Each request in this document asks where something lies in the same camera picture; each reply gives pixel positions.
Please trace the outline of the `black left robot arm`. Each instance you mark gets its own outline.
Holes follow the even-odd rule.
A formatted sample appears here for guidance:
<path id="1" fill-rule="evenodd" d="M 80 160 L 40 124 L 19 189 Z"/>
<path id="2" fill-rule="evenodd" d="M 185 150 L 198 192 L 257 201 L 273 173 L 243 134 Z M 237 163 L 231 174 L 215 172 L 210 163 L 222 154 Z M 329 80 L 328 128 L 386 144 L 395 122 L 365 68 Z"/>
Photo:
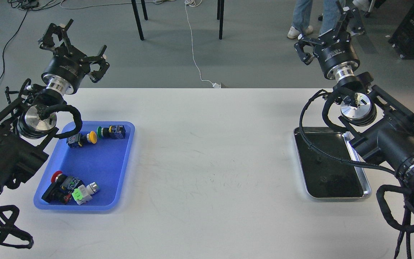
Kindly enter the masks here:
<path id="1" fill-rule="evenodd" d="M 17 98 L 0 112 L 0 195 L 4 187 L 17 189 L 33 177 L 47 161 L 44 148 L 53 139 L 65 139 L 82 129 L 79 110 L 67 104 L 64 95 L 77 92 L 85 76 L 97 83 L 110 64 L 102 46 L 95 56 L 87 56 L 73 46 L 67 35 L 73 20 L 66 25 L 51 23 L 39 40 L 40 48 L 53 53 L 42 73 L 43 85 L 32 84 L 26 79 Z M 31 249 L 33 237 L 15 225 L 20 213 L 15 205 L 0 205 L 0 246 L 8 235 L 25 245 L 17 249 Z"/>

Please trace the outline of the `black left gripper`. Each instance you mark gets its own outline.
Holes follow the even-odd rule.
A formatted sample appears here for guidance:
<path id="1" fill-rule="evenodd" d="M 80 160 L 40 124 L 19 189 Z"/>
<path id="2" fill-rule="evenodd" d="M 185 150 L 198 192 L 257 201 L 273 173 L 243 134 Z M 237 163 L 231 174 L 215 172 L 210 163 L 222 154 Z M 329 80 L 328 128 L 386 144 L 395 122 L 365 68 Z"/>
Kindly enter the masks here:
<path id="1" fill-rule="evenodd" d="M 73 48 L 67 35 L 67 30 L 73 22 L 74 20 L 70 19 L 64 27 L 51 23 L 39 39 L 40 49 L 53 53 L 50 63 L 42 73 L 42 80 L 47 89 L 61 95 L 75 94 L 86 75 L 93 83 L 99 82 L 110 67 L 105 57 L 106 45 L 102 46 L 96 56 L 90 57 Z M 63 41 L 63 45 L 55 47 L 52 35 L 57 35 L 59 42 Z M 92 70 L 91 65 L 98 65 L 99 68 Z"/>

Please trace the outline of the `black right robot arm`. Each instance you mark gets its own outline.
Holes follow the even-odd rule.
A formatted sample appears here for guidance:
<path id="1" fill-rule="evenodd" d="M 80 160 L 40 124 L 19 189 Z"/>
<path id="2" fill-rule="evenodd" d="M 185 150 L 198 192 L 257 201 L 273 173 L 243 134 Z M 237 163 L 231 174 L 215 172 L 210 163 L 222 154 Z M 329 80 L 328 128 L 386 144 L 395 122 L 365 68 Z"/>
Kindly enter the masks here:
<path id="1" fill-rule="evenodd" d="M 324 77 L 335 80 L 332 92 L 317 91 L 304 105 L 299 131 L 307 146 L 316 153 L 358 168 L 378 169 L 392 174 L 399 186 L 381 185 L 376 198 L 386 222 L 399 231 L 395 257 L 403 240 L 407 258 L 411 254 L 414 233 L 414 113 L 385 90 L 372 85 L 373 77 L 364 72 L 355 75 L 360 66 L 351 37 L 364 33 L 358 8 L 352 3 L 336 3 L 340 18 L 335 28 L 317 38 L 304 35 L 294 44 L 304 64 L 317 59 Z M 322 151 L 308 139 L 303 118 L 309 105 L 318 97 L 325 99 L 324 123 L 335 132 L 350 132 L 350 145 L 363 161 L 347 160 Z"/>

